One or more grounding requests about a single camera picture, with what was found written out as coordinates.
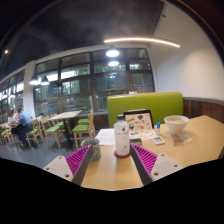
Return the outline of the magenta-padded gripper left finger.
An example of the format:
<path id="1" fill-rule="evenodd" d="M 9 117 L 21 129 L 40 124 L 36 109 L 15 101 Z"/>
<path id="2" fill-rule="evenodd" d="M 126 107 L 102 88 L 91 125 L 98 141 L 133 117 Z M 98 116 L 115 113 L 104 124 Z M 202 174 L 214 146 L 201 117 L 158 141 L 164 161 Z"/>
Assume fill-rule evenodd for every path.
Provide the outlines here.
<path id="1" fill-rule="evenodd" d="M 87 145 L 66 157 L 56 157 L 44 167 L 44 170 L 76 185 L 81 185 L 92 155 L 93 146 Z"/>

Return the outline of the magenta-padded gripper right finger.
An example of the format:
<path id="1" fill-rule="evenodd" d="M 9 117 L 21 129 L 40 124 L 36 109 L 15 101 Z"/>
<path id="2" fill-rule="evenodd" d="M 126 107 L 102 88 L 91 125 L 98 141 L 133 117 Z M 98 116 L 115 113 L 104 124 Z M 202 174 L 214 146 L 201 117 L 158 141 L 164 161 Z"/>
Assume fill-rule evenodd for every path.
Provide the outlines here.
<path id="1" fill-rule="evenodd" d="M 182 169 L 181 165 L 165 153 L 156 155 L 135 144 L 130 145 L 130 155 L 143 185 L 150 184 Z"/>

